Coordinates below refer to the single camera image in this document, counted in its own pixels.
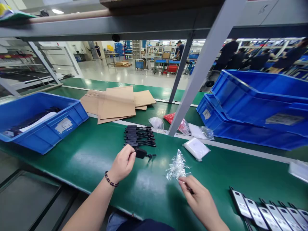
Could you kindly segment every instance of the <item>fluorescent light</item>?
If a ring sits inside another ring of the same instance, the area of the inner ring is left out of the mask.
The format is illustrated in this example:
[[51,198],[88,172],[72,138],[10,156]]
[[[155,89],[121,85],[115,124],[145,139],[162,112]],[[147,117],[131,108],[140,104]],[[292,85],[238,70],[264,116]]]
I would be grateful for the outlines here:
[[56,9],[52,9],[52,12],[53,13],[56,13],[56,14],[62,14],[64,12],[60,11],[60,10],[56,10]]

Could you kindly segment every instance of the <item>hand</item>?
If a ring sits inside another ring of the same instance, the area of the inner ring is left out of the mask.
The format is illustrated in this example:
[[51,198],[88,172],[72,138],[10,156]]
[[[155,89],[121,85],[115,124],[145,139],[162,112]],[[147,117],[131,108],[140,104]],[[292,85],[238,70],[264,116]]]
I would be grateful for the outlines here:
[[117,184],[127,177],[133,169],[135,158],[136,152],[132,146],[128,144],[122,148],[113,161],[110,171],[108,171],[110,181]]
[[[220,218],[210,192],[193,176],[180,177],[180,186],[194,214],[209,231],[227,231],[226,224]],[[192,189],[191,194],[185,183]]]

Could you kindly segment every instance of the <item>clear plastic bag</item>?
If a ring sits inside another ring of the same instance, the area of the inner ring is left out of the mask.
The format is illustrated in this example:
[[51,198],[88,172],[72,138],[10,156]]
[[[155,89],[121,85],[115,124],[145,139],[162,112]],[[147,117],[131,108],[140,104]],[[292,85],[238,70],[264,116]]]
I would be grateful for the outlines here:
[[186,177],[185,168],[189,168],[184,162],[185,159],[181,153],[181,151],[178,149],[177,150],[177,155],[174,156],[172,159],[172,164],[169,164],[170,168],[166,169],[168,171],[166,178],[170,181],[172,177],[176,178],[177,180],[179,177]]
[[207,126],[199,127],[190,123],[188,123],[188,126],[193,137],[203,140],[214,140],[213,130],[209,129]]
[[161,120],[161,118],[153,117],[149,119],[149,122],[153,126],[153,128],[163,130],[164,129],[164,123]]
[[[167,115],[164,115],[164,118],[166,121],[169,122],[169,124],[172,123],[172,120],[174,118],[174,115],[175,115],[175,112],[174,113],[171,113],[171,114],[167,114]],[[185,119],[182,119],[182,122],[178,128],[178,130],[180,132],[182,132],[184,135],[190,135],[190,130],[189,130],[189,127],[188,127],[188,123]]]
[[202,158],[211,150],[197,138],[192,138],[183,144],[183,146],[196,158],[202,161]]

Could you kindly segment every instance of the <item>stacked blue crates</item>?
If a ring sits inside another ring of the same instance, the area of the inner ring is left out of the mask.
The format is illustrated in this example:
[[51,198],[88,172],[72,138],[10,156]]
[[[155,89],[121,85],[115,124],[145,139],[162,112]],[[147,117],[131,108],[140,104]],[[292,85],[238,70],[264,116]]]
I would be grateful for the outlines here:
[[115,53],[119,53],[120,56],[124,56],[123,44],[115,43]]
[[197,111],[217,137],[292,150],[308,145],[307,89],[283,74],[223,70]]

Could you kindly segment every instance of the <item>white paper label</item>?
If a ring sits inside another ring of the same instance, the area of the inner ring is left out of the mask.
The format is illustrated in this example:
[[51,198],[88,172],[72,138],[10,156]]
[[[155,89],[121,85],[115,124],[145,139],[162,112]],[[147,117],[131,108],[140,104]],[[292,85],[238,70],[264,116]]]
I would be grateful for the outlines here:
[[64,118],[60,123],[57,124],[56,130],[59,132],[59,134],[62,134],[62,132],[72,126],[72,122],[68,118]]
[[284,124],[284,125],[294,125],[299,123],[300,121],[304,120],[305,118],[302,116],[296,115],[287,115],[287,114],[280,114],[277,113],[265,120],[266,124]]
[[211,113],[209,112],[208,109],[205,109],[205,111],[203,112],[203,115],[205,119],[209,119],[211,117]]

